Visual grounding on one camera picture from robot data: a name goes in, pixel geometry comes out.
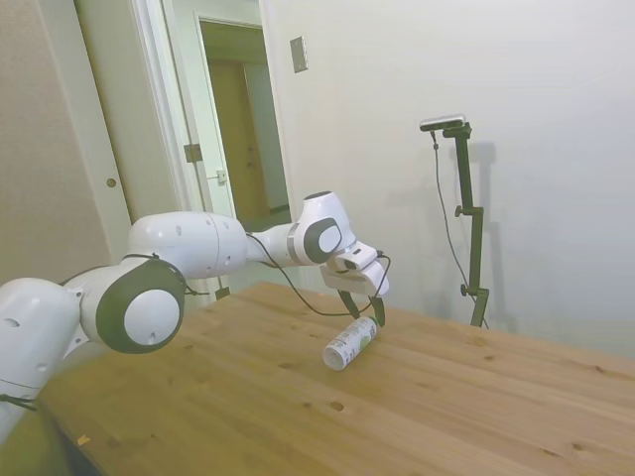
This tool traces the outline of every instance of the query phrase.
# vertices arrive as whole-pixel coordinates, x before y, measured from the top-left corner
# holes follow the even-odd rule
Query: black cable
[[[16,407],[22,407],[23,409],[27,409],[31,412],[36,412],[37,409],[33,407],[32,404],[35,400],[33,399],[21,399],[20,397],[11,397],[7,394],[0,394],[0,402],[6,402],[11,405],[15,405]]]
[[[291,281],[291,278],[289,278],[289,275],[287,275],[287,273],[285,272],[285,270],[282,268],[282,266],[280,266],[276,260],[274,260],[274,258],[271,256],[271,254],[269,253],[269,250],[267,250],[267,247],[263,244],[262,241],[260,241],[258,238],[256,238],[254,235],[252,235],[251,233],[247,233],[247,236],[250,237],[252,240],[254,240],[256,243],[258,243],[260,245],[260,247],[262,248],[262,251],[265,252],[265,255],[267,255],[267,258],[269,258],[269,261],[271,261],[273,263],[273,265],[283,274],[283,276],[286,278],[287,283],[289,283],[289,286],[291,286],[291,289],[294,290],[294,293],[296,293],[296,295],[298,296],[298,298],[300,298],[300,300],[313,312],[315,312],[316,314],[319,315],[325,315],[325,316],[329,316],[329,317],[334,317],[334,316],[343,316],[343,315],[352,315],[350,312],[321,312],[317,309],[315,309],[312,305],[309,304],[309,302],[305,299],[304,296],[302,296],[300,294],[300,292],[298,291],[298,289],[294,286],[293,282]],[[388,270],[390,269],[390,265],[392,264],[392,260],[390,259],[390,257],[388,255],[384,255],[383,252],[378,251],[377,252],[377,257],[378,258],[384,258],[388,261],[388,265],[386,266],[386,269],[384,270],[384,276],[382,276],[381,281],[379,282],[379,286],[377,287],[377,292],[375,293],[375,296],[373,296],[373,298],[377,298],[379,296],[379,291],[381,290],[381,287],[384,284],[384,281],[386,280],[386,275],[388,275]],[[372,305],[372,302],[370,302],[368,305],[366,305],[364,308],[360,309],[359,312],[364,312],[365,310],[367,310],[370,306]]]
[[[183,273],[181,273],[181,270],[179,270],[179,268],[177,268],[172,263],[162,260],[161,257],[157,255],[156,253],[153,253],[152,255],[140,255],[137,253],[131,253],[123,257],[124,260],[126,258],[147,258],[149,260],[163,261],[166,265],[168,265],[168,268],[170,268],[179,277],[179,279],[183,283],[183,286],[186,288],[186,290],[189,291],[188,293],[186,293],[186,296],[209,296],[209,293],[199,293],[198,291],[195,291],[192,288],[190,288],[190,285],[188,285],[188,281],[186,280],[186,277],[183,276]]]
[[[445,235],[447,236],[447,243],[449,244],[449,250],[452,251],[452,256],[454,257],[454,262],[458,266],[458,270],[460,271],[460,275],[463,277],[463,282],[465,283],[465,287],[468,287],[467,277],[465,276],[465,271],[463,267],[460,265],[458,258],[456,257],[456,252],[454,251],[454,245],[452,244],[452,239],[449,235],[449,226],[447,225],[447,212],[445,211],[445,201],[444,194],[441,192],[441,182],[439,180],[439,144],[437,143],[437,136],[435,135],[435,131],[431,131],[430,135],[433,138],[434,149],[435,149],[435,165],[436,165],[436,176],[437,176],[437,191],[439,192],[439,200],[441,201],[441,209],[444,212],[444,224],[445,224]],[[469,295],[471,299],[476,304],[476,298],[472,295]],[[489,329],[489,324],[485,317],[483,316],[483,324],[485,327]]]

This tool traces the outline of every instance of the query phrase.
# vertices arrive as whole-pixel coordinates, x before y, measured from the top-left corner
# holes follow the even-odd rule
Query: white door
[[[96,216],[90,213],[89,217],[84,217],[83,219],[92,220],[93,218],[97,218],[97,220],[100,221],[100,228],[103,230],[103,236],[108,250],[108,261],[110,262],[102,264],[118,263],[127,250],[130,216],[128,214],[121,179],[112,153],[108,130],[106,129],[103,111],[99,102],[99,96],[95,87],[94,77],[90,68],[90,62],[88,60],[75,7],[71,0],[40,2],[39,5],[41,19],[46,30],[48,46],[52,54],[52,59],[57,67],[58,82],[65,99],[65,113],[67,113],[71,121],[76,138],[76,151],[79,153],[79,157],[81,157],[81,165],[71,165],[72,156],[68,154],[65,164],[68,164],[69,168],[73,168],[73,173],[77,174],[78,177],[81,177],[82,173],[78,172],[77,168],[83,166],[91,191],[91,197],[84,197],[83,199],[76,198],[68,204],[64,204],[62,199],[64,194],[57,196],[56,192],[54,199],[54,203],[56,203],[58,207],[56,215],[62,216],[65,213],[70,213],[69,210],[72,210],[74,206],[83,209],[84,206],[88,206],[91,200],[93,200],[97,212]],[[41,74],[55,74],[54,71],[48,71],[45,66],[46,64],[42,64]],[[38,83],[36,81],[32,82],[25,83],[24,87],[37,87]],[[44,102],[46,102],[47,107],[50,108],[54,108],[56,104],[53,100]],[[44,114],[46,111],[48,111],[48,109],[41,111],[42,117],[45,117]],[[55,116],[59,114],[59,112],[52,112],[52,114]],[[58,136],[59,140],[62,141],[63,133],[59,132]],[[54,152],[56,144],[50,145],[51,154]],[[54,180],[45,179],[42,186],[37,186],[36,183],[32,182],[32,187],[34,191],[37,189],[42,196],[46,197],[46,186],[53,187],[54,183]],[[74,192],[76,197],[82,196],[80,185]],[[46,207],[47,203],[51,204],[51,200],[45,198],[42,201],[42,206]],[[75,213],[75,215],[79,217],[77,220],[82,219],[80,214]],[[72,233],[68,233],[68,240],[71,240],[71,235]],[[26,243],[23,244],[22,249],[27,250]]]
[[[235,216],[200,21],[260,25],[257,0],[163,0],[190,141],[200,144],[208,211]]]

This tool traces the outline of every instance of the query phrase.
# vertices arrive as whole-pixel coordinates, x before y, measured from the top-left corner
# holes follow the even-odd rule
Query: wooden table
[[[260,285],[42,400],[105,475],[635,475],[635,362],[390,309],[330,371],[349,322]]]

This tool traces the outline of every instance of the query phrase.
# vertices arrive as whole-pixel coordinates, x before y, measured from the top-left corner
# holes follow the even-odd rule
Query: bottle
[[[379,325],[372,317],[359,317],[324,348],[322,359],[326,367],[341,371],[377,335]]]

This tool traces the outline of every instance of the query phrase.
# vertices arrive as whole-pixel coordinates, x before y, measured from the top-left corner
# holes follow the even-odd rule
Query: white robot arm
[[[305,199],[298,222],[246,233],[235,219],[204,212],[151,215],[130,231],[115,266],[61,285],[19,279],[0,287],[0,444],[60,362],[98,345],[139,354],[165,346],[183,321],[185,279],[223,276],[256,261],[274,267],[320,265],[349,313],[350,293],[369,296],[383,325],[388,291],[381,252],[357,241],[329,191]]]

